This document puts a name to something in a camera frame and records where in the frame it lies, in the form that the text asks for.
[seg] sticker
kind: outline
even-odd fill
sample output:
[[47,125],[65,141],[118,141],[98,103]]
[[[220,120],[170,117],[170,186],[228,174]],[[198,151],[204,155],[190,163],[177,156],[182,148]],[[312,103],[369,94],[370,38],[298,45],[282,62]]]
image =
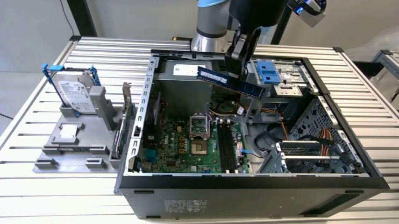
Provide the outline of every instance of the sticker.
[[206,200],[164,200],[164,208],[168,213],[200,213],[205,211]]
[[62,94],[70,107],[79,113],[93,113],[94,106],[89,99],[85,86],[79,82],[58,81]]
[[198,67],[205,68],[200,64],[176,64],[173,66],[173,75],[174,76],[197,76]]
[[225,79],[225,78],[221,78],[221,77],[218,77],[218,76],[214,76],[214,75],[212,75],[212,74],[209,74],[209,73],[206,73],[206,72],[204,72],[204,71],[201,71],[200,74],[201,74],[204,77],[208,77],[208,78],[210,78],[210,79],[213,79],[213,80],[216,80],[216,81],[218,81],[218,82],[222,82],[224,84],[226,83],[226,79]]
[[244,108],[240,106],[238,109],[237,109],[237,114],[242,115],[242,112],[244,112]]

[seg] green circuit board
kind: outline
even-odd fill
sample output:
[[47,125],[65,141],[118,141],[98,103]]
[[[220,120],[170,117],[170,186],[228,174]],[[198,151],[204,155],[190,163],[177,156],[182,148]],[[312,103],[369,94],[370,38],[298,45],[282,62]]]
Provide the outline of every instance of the green circuit board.
[[[232,125],[232,133],[240,133],[238,125]],[[193,144],[198,140],[189,139],[189,121],[164,119],[161,123],[160,142],[156,152],[156,162],[144,161],[142,171],[152,173],[220,173],[220,155],[217,146],[216,123],[209,125],[209,138],[201,142],[205,154],[194,154]],[[246,173],[246,159],[237,168],[238,173]]]

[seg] hard drive label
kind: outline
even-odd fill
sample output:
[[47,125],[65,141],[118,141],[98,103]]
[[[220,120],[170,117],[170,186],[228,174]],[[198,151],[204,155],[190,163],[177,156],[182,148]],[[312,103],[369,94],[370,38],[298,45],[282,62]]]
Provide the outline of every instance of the hard drive label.
[[79,113],[94,112],[94,106],[89,99],[85,86],[79,82],[58,81],[62,94],[70,107]]

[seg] metal work table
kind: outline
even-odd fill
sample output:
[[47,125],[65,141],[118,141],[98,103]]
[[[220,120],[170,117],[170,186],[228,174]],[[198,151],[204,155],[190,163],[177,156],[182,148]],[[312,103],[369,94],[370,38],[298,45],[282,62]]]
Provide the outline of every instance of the metal work table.
[[[130,41],[82,37],[70,41],[54,64],[98,70],[106,98],[122,102],[121,86],[131,83],[138,103],[150,49],[189,50],[188,42]],[[329,218],[182,220],[217,223],[341,223],[399,222],[399,115],[344,53],[332,48],[260,45],[257,55],[308,57],[332,98],[373,159],[390,190]],[[54,128],[59,100],[42,78],[9,127],[0,137],[1,223],[130,222],[135,217],[122,196],[113,195],[115,174],[35,174],[33,161]]]

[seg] white wall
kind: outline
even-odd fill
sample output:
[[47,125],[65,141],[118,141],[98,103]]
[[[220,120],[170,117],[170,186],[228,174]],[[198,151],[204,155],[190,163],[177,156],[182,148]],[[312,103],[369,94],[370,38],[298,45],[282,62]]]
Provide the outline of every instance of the white wall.
[[399,26],[399,0],[329,0],[325,18],[309,28],[292,14],[281,44],[344,49],[364,45]]
[[[70,35],[58,0],[0,0],[0,113],[15,115],[43,76],[41,64],[53,63]],[[0,133],[9,122],[0,117]]]
[[196,33],[196,0],[87,0],[98,36],[170,40]]
[[58,0],[0,0],[0,71],[39,72],[43,62],[53,63],[70,35]]

